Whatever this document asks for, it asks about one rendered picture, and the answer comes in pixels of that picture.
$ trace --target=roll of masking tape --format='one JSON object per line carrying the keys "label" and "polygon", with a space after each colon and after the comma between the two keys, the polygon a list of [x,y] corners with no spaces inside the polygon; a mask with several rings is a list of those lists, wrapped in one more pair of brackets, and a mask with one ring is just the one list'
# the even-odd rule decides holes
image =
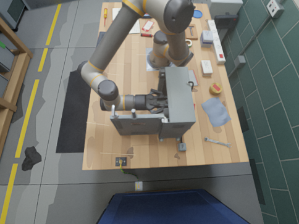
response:
{"label": "roll of masking tape", "polygon": [[188,44],[188,47],[192,47],[192,40],[186,39],[186,44]]}
{"label": "roll of masking tape", "polygon": [[209,87],[209,92],[213,95],[218,95],[222,92],[222,85],[220,83],[212,83]]}

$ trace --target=red and white card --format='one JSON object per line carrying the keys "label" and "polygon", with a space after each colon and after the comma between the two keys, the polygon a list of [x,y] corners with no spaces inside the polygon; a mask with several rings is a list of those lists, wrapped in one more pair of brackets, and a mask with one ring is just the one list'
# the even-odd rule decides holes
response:
{"label": "red and white card", "polygon": [[151,29],[151,27],[153,26],[153,24],[154,24],[153,21],[148,20],[148,21],[145,23],[145,26],[143,26],[142,30],[143,30],[143,31],[146,31],[146,32],[149,32],[149,30]]}

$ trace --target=blue round object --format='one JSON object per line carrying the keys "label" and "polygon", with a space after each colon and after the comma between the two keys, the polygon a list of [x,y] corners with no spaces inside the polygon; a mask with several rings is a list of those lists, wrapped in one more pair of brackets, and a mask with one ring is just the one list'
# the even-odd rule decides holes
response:
{"label": "blue round object", "polygon": [[194,10],[194,14],[193,14],[193,17],[194,18],[197,18],[197,19],[199,19],[199,18],[202,18],[202,16],[203,16],[203,13],[201,13],[201,11],[199,11],[199,10]]}

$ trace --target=concrete floor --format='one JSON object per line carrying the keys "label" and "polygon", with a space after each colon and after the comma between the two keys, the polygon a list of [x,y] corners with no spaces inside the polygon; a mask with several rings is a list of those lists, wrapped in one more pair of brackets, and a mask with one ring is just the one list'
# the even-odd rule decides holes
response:
{"label": "concrete floor", "polygon": [[[57,154],[56,144],[69,73],[88,60],[96,47],[103,2],[62,4],[49,46],[49,29],[57,6],[26,11],[17,35],[32,50],[6,144],[0,160],[0,210],[12,164],[18,164],[6,223],[96,223],[115,193],[134,191],[135,177],[120,170],[83,171],[83,153]],[[0,34],[9,48],[12,44]],[[38,72],[43,48],[49,48]],[[22,154],[14,158],[35,80],[40,80]],[[22,171],[26,147],[35,146],[42,161]],[[249,163],[198,167],[138,169],[143,190],[203,188],[250,223],[263,223]]]}

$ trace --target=gray robotic arm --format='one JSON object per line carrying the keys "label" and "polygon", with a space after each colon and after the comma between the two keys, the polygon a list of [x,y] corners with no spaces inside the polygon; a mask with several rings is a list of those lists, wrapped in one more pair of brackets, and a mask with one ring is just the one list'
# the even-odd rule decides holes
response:
{"label": "gray robotic arm", "polygon": [[185,29],[194,12],[190,0],[123,0],[122,8],[88,62],[78,67],[82,78],[101,97],[101,109],[149,110],[148,95],[120,95],[116,84],[108,80],[103,72],[114,54],[134,26],[135,22],[148,13],[156,19],[161,31],[154,36],[150,62],[153,67],[167,67],[170,62],[186,66],[193,57],[185,43]]}

